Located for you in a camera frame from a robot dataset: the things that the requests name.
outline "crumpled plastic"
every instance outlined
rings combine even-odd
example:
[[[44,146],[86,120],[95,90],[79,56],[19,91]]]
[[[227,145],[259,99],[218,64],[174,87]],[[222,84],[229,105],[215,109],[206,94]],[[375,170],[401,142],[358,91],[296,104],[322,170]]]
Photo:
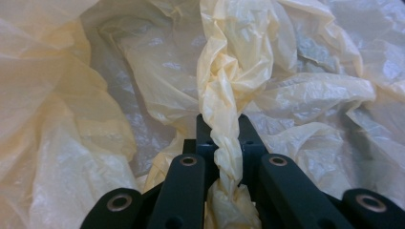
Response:
[[[198,113],[235,149],[216,154],[207,228],[260,226],[234,185],[239,113],[322,191],[368,188],[404,208],[403,3],[252,3],[2,3],[0,227],[78,227],[106,192],[159,184]]]

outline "translucent plastic sheet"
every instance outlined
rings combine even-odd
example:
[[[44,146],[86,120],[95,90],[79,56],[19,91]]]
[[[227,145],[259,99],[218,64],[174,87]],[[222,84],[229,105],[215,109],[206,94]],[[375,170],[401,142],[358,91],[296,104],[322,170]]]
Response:
[[[164,180],[204,113],[202,70],[212,84],[231,73],[213,93],[233,94],[233,117],[247,114],[267,148],[291,156],[324,192],[365,187],[405,207],[403,4],[249,2],[1,3],[0,227],[76,228],[111,189]],[[267,72],[247,71],[260,52]],[[254,78],[261,73],[266,82]],[[204,114],[217,130],[219,114]],[[228,159],[236,163],[217,163],[238,180],[240,160]],[[232,194],[213,190],[212,199]],[[238,207],[249,204],[238,190],[210,203],[210,228],[258,227],[255,212]]]

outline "bolt hole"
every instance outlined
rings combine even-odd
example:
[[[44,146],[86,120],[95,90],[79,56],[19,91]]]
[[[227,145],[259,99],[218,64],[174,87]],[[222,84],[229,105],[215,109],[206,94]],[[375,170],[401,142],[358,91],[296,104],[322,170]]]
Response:
[[[318,226],[322,229],[335,229],[334,223],[330,219],[319,219]]]
[[[129,205],[131,205],[131,202],[132,198],[128,194],[118,194],[115,195],[113,198],[110,198],[107,203],[107,208],[112,212],[120,212],[129,207]]]
[[[376,213],[382,213],[387,211],[387,206],[383,202],[370,195],[357,195],[355,199],[361,206],[370,211]]]
[[[184,166],[192,166],[197,163],[197,159],[189,156],[189,157],[185,157],[185,158],[181,159],[180,163]]]
[[[270,163],[277,166],[285,166],[287,165],[287,161],[281,157],[274,156],[270,159]]]
[[[167,229],[179,229],[182,228],[182,218],[172,217],[168,219],[165,223]]]

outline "plastic bag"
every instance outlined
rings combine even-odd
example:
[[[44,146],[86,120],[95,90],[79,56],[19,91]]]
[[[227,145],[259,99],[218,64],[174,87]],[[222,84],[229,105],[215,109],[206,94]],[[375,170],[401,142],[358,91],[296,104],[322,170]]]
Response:
[[[204,113],[198,61],[213,75],[232,70],[225,64],[237,64],[235,73],[251,68],[257,59],[245,53],[263,51],[249,39],[252,28],[264,29],[250,27],[255,23],[268,27],[261,37],[268,40],[266,84],[253,80],[260,71],[228,78],[223,88],[235,100],[227,97],[233,118],[226,123],[247,114],[267,148],[291,156],[326,193],[340,198],[365,187],[405,207],[402,3],[321,2],[254,1],[256,10],[241,8],[244,1],[208,0],[2,3],[0,227],[78,227],[111,189],[148,190],[164,180],[182,141],[195,137],[195,116]],[[223,24],[215,28],[210,16]],[[262,17],[268,20],[258,22]],[[226,32],[217,36],[216,29]],[[215,47],[210,39],[227,44],[224,60],[232,61],[203,62],[219,53],[207,51]],[[132,132],[89,63],[135,133],[132,171]],[[237,93],[244,88],[251,94]],[[230,160],[240,163],[238,155]],[[228,170],[235,180],[236,164]],[[246,190],[237,190],[234,202],[210,202],[207,226],[259,225],[254,209],[238,207],[250,203]]]

